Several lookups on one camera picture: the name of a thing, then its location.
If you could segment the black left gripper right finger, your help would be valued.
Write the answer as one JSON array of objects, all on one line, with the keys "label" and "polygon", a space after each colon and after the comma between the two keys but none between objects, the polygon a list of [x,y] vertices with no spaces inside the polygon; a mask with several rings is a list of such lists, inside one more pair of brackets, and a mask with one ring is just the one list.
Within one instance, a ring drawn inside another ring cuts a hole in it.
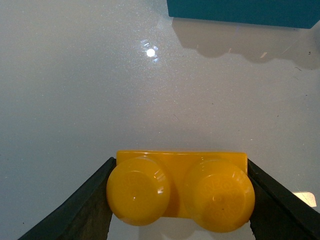
[{"label": "black left gripper right finger", "polygon": [[250,228],[256,240],[318,240],[320,213],[251,160],[248,177],[255,194]]}]

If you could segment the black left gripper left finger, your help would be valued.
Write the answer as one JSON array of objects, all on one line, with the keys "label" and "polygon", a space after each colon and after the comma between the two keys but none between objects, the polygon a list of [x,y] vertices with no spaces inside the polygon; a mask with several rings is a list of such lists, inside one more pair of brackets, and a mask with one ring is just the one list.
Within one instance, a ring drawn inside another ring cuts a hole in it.
[{"label": "black left gripper left finger", "polygon": [[21,240],[106,240],[112,211],[107,181],[116,166],[109,158],[65,202],[20,237]]}]

